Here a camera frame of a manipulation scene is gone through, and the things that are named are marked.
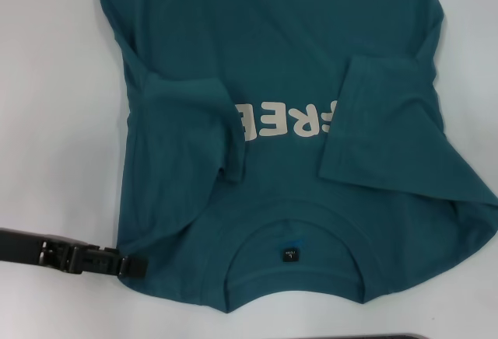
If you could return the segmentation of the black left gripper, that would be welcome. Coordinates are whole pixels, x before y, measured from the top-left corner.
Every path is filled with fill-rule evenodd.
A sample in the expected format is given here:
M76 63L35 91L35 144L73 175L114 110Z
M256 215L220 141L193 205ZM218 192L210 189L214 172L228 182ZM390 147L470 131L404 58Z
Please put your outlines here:
M123 256L117 249L88 246L61 236L1 228L1 261L49 267L71 274L83 272L144 278L149 262Z

